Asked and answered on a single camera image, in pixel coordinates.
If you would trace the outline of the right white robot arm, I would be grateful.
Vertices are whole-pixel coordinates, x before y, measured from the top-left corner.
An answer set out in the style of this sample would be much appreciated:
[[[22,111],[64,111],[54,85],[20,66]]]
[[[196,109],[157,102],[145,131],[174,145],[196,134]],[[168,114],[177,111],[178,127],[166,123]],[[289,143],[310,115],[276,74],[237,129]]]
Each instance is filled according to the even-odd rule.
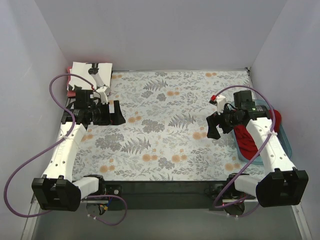
[[[261,207],[295,206],[301,202],[309,176],[305,170],[299,170],[285,153],[275,132],[276,116],[272,106],[258,105],[252,98],[252,88],[233,94],[234,103],[227,103],[226,97],[218,93],[210,98],[210,104],[217,111],[206,118],[207,137],[218,140],[221,135],[244,126],[258,148],[255,157],[261,157],[265,177],[258,180],[240,170],[229,177],[225,187],[215,198],[213,205],[225,192],[232,199],[243,193],[257,199]]]

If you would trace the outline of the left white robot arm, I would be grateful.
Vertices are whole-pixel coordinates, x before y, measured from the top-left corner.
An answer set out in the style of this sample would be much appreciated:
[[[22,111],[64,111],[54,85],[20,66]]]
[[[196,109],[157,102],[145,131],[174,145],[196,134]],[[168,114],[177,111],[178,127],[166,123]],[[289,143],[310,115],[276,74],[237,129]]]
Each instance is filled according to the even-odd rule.
[[[42,177],[34,178],[33,193],[42,210],[76,211],[81,200],[91,195],[95,200],[106,196],[104,178],[89,174],[73,181],[73,167],[79,145],[89,125],[118,126],[126,122],[119,101],[103,103],[92,90],[77,90],[61,118],[52,158]]]

